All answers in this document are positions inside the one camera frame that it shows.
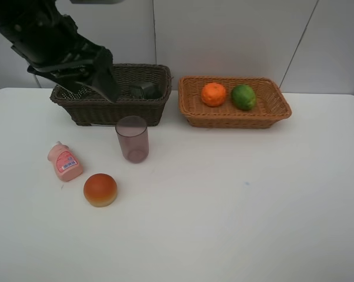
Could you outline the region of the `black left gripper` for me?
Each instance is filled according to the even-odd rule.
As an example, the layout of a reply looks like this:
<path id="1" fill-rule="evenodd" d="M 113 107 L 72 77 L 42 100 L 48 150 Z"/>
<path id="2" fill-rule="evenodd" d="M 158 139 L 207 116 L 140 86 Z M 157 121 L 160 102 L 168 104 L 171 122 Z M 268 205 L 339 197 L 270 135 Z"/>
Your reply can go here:
<path id="1" fill-rule="evenodd" d="M 87 98 L 89 90 L 72 77 L 50 72 L 87 68 L 93 72 L 91 88 L 111 103 L 118 100 L 112 53 L 81 36 L 74 20 L 60 13 L 55 1 L 0 1 L 0 34 L 37 76 L 63 88 L 66 99 Z"/>

